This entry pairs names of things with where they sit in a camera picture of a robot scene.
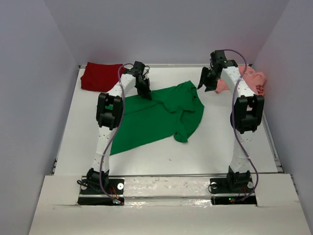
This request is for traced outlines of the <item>green t shirt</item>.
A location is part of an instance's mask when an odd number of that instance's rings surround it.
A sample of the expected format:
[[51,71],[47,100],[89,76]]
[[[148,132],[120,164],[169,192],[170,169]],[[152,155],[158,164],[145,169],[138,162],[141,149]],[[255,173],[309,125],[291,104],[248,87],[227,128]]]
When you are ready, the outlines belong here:
[[139,95],[126,98],[126,110],[112,143],[112,155],[170,136],[187,143],[198,128],[204,105],[191,81],[154,90],[151,95],[151,100]]

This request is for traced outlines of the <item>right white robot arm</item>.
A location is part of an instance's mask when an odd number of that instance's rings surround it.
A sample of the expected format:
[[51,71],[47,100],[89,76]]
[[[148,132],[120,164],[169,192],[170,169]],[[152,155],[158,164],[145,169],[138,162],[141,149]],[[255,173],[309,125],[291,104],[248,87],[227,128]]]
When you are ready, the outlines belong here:
[[210,54],[210,67],[203,67],[198,88],[205,86],[205,91],[217,88],[221,79],[232,93],[230,124],[235,141],[233,156],[224,178],[210,180],[208,190],[212,194],[253,193],[251,170],[255,166],[251,162],[248,151],[254,133],[262,122],[264,97],[254,92],[243,79],[235,60],[228,60],[224,50],[216,50]]

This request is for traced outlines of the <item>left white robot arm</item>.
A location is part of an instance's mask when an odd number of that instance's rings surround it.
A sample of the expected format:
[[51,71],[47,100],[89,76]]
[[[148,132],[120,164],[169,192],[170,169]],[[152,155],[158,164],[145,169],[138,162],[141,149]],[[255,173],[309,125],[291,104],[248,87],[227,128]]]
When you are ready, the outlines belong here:
[[150,67],[142,62],[129,63],[130,69],[121,65],[117,71],[117,83],[105,93],[100,93],[97,101],[96,121],[98,142],[91,168],[86,174],[87,186],[97,193],[106,192],[109,186],[110,152],[112,142],[121,126],[125,113],[125,96],[136,88],[137,94],[147,100],[152,99],[148,73]]

